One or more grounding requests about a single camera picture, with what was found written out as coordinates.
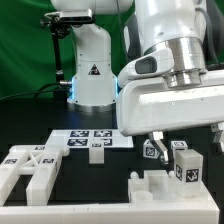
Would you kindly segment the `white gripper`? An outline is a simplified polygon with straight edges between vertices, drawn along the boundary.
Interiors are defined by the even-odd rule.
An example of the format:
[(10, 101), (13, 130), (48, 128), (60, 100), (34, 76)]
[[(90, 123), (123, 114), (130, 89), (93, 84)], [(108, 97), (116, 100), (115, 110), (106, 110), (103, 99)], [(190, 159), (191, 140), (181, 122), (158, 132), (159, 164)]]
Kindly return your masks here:
[(189, 88), (170, 89), (162, 77), (131, 81), (118, 95), (116, 117), (124, 136), (150, 133), (163, 165), (169, 157), (161, 131), (212, 124), (213, 142), (224, 152), (224, 70), (209, 71)]

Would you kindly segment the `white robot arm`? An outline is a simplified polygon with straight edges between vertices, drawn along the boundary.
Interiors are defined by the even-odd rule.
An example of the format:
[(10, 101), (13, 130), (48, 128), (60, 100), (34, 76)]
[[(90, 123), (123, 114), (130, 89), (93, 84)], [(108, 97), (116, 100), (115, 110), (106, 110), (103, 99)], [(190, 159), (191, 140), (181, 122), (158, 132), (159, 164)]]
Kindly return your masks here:
[[(81, 22), (78, 68), (70, 103), (116, 103), (125, 136), (154, 134), (224, 122), (224, 70), (209, 71), (202, 43), (209, 27), (206, 0), (51, 0), (60, 21)], [(109, 36), (92, 21), (98, 14), (135, 11), (124, 31), (129, 62), (117, 81), (108, 73)]]

